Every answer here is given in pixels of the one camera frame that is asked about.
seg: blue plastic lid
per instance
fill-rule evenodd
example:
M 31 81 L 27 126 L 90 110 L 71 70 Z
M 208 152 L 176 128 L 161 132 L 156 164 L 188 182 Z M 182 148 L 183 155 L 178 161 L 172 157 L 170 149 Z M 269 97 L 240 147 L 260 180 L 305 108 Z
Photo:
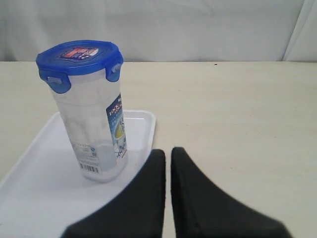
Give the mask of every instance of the blue plastic lid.
M 83 40 L 63 43 L 38 54 L 36 64 L 40 78 L 56 93 L 65 93 L 71 88 L 69 75 L 105 69 L 108 81 L 118 81 L 123 57 L 114 43 Z

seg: white tray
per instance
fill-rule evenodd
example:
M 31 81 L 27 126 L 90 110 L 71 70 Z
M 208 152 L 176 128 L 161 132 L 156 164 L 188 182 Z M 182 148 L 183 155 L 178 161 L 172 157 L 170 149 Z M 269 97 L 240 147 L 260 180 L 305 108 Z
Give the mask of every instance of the white tray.
M 112 182 L 82 177 L 59 113 L 0 182 L 0 238 L 58 238 L 67 225 L 98 210 L 125 188 L 146 161 L 155 116 L 124 111 L 129 160 Z

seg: plastic container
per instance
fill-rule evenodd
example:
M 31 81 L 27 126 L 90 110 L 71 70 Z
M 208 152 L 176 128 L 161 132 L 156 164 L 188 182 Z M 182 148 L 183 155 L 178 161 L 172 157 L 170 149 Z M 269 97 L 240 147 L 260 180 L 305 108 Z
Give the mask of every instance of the plastic container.
M 73 41 L 37 56 L 84 177 L 108 182 L 127 163 L 120 94 L 123 57 L 111 42 Z

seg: white wall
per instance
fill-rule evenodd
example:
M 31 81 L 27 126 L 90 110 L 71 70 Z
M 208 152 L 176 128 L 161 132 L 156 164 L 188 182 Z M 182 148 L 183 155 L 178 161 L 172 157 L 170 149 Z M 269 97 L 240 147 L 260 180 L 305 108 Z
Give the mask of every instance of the white wall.
M 78 39 L 113 41 L 127 61 L 287 60 L 286 49 L 296 60 L 301 48 L 288 45 L 304 0 L 0 1 L 6 4 L 0 60 L 33 61 Z M 316 29 L 317 19 L 310 21 Z M 317 60 L 308 53 L 301 59 Z

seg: white table surface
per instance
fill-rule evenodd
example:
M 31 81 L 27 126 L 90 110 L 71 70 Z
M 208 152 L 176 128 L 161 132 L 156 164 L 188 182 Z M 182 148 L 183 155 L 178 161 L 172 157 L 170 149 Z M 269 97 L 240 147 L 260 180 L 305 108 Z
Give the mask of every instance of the white table surface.
M 157 116 L 167 156 L 163 237 L 175 237 L 169 193 L 173 146 L 233 197 L 317 234 L 317 63 L 125 63 L 126 109 Z M 0 62 L 0 179 L 57 111 L 33 62 Z

